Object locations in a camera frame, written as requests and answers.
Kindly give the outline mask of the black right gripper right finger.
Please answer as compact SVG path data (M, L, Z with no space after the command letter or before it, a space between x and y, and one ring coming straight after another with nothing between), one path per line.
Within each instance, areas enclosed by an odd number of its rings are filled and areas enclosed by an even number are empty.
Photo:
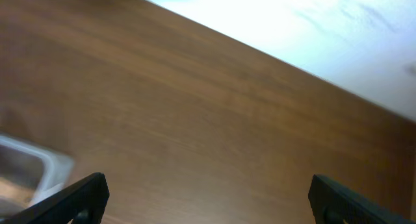
M415 224L324 175L313 175L308 199L316 224Z

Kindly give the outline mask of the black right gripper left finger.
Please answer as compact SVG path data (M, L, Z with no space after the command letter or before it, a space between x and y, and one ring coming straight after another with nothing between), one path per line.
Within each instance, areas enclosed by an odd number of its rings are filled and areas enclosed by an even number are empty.
M2 224L100 224L109 199L103 173L93 173Z

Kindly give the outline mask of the clear plastic storage box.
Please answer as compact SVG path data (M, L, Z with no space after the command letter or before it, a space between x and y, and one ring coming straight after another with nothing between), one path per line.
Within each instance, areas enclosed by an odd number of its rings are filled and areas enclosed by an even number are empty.
M1 135L1 220L61 191L73 169L70 156Z

